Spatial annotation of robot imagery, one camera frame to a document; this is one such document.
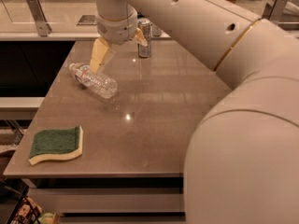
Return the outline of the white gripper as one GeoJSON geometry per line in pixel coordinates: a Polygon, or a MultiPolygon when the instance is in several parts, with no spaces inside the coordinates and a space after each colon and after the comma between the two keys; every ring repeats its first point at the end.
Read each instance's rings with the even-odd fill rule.
{"type": "Polygon", "coordinates": [[[102,72],[115,55],[110,44],[122,44],[133,40],[136,44],[146,47],[147,39],[140,28],[137,28],[137,12],[133,12],[120,21],[109,21],[96,15],[97,32],[100,36],[94,40],[90,60],[90,69],[93,73],[102,72]]]}

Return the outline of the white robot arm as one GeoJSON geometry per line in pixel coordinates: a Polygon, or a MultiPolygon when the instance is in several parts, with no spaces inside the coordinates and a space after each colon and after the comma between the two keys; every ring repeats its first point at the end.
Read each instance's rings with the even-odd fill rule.
{"type": "Polygon", "coordinates": [[[187,224],[299,224],[298,40],[225,0],[96,0],[108,42],[142,14],[231,92],[200,121],[184,163],[187,224]]]}

